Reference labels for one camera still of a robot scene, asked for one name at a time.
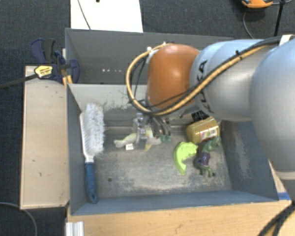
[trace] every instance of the brush bristles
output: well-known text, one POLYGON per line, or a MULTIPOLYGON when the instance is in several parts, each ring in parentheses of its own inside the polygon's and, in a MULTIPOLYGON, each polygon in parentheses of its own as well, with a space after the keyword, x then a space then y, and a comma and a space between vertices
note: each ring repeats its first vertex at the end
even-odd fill
POLYGON ((88 103, 83 118, 85 149, 96 156, 104 150, 104 114, 102 107, 88 103))

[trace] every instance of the toy figure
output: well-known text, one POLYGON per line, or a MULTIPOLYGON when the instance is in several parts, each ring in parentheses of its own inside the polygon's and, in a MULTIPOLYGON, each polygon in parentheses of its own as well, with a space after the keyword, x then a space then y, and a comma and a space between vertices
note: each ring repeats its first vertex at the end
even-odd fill
MULTIPOLYGON (((153 132, 150 127, 146 129, 146 136, 147 136, 147 143, 145 146, 145 151, 148 151, 152 145, 159 145, 162 143, 160 138, 153 137, 153 132)), ((126 146, 127 144, 134 143, 136 139, 137 139, 137 134, 132 133, 126 136, 123 140, 114 140, 114 144, 116 148, 121 148, 123 146, 126 146)))
POLYGON ((204 145, 199 153, 199 157, 196 157, 193 161, 195 167, 200 170, 200 175, 203 175, 205 171, 207 171, 208 177, 214 175, 213 169, 208 165, 208 163, 211 157, 210 152, 219 146, 221 146, 221 137, 216 136, 204 145))

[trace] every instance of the green toy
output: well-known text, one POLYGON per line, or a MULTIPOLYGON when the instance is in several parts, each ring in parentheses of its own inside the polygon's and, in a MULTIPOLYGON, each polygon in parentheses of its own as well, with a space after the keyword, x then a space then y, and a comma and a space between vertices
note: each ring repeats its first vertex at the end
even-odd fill
POLYGON ((200 170, 200 175, 203 175, 207 171, 208 177, 214 175, 213 169, 208 165, 210 160, 210 152, 221 146, 221 137, 216 136, 209 140, 202 148, 199 156, 193 161, 196 168, 200 170))
POLYGON ((174 161, 177 169, 182 175, 186 173, 186 165, 183 164, 183 160, 188 157, 194 156, 197 153, 198 146, 192 142, 180 142, 175 148, 174 161))

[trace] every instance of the white plastic piece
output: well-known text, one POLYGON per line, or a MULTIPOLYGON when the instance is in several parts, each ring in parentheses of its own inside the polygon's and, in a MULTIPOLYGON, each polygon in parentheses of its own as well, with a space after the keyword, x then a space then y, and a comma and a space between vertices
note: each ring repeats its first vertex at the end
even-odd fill
MULTIPOLYGON (((151 49, 152 49, 152 47, 150 47, 150 46, 147 47, 147 51, 150 51, 151 49)), ((149 61, 151 60, 151 58, 153 57, 153 55, 154 55, 155 53, 157 53, 158 50, 154 50, 154 51, 152 51, 152 52, 150 52, 150 53, 148 54, 148 57, 147 57, 147 60, 146 60, 146 64, 149 63, 149 61)))
POLYGON ((291 39, 292 36, 293 36, 292 34, 283 35, 281 37, 281 40, 280 40, 280 44, 279 45, 284 45, 286 42, 289 42, 289 40, 291 39))
POLYGON ((125 148, 126 150, 134 150, 133 144, 127 144, 125 148))
POLYGON ((66 236, 84 236, 84 222, 83 221, 79 221, 77 223, 66 222, 65 235, 66 236))

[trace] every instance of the gray bin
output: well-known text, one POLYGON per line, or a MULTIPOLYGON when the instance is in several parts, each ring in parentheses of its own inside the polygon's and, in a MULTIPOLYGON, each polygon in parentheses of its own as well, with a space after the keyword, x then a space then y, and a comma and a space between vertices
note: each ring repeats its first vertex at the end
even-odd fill
MULTIPOLYGON (((186 141, 185 129, 191 122, 190 117, 172 121, 170 143, 152 146, 148 151, 115 148, 113 140, 123 139, 131 133, 136 114, 128 104, 123 85, 127 64, 146 46, 155 46, 164 39, 198 49, 227 40, 174 34, 66 30, 66 57, 77 58, 81 67, 81 84, 69 85, 66 99, 72 215, 278 200, 268 159, 250 122, 221 123, 222 147, 211 154, 210 166, 215 172, 211 178, 199 174, 192 165, 193 158, 185 160, 187 171, 184 176, 175 167, 174 149, 179 142, 186 141), (124 45, 132 48, 121 48, 124 45), (110 72, 101 72, 103 68, 105 72, 109 68, 110 72), (111 74, 113 70, 121 70, 122 75, 111 74), (95 205, 87 202, 84 188, 85 159, 78 119, 88 102, 103 106, 105 122, 104 152, 96 160, 95 167, 99 197, 95 205)), ((145 88, 145 85, 139 86, 138 98, 144 97, 145 88)))

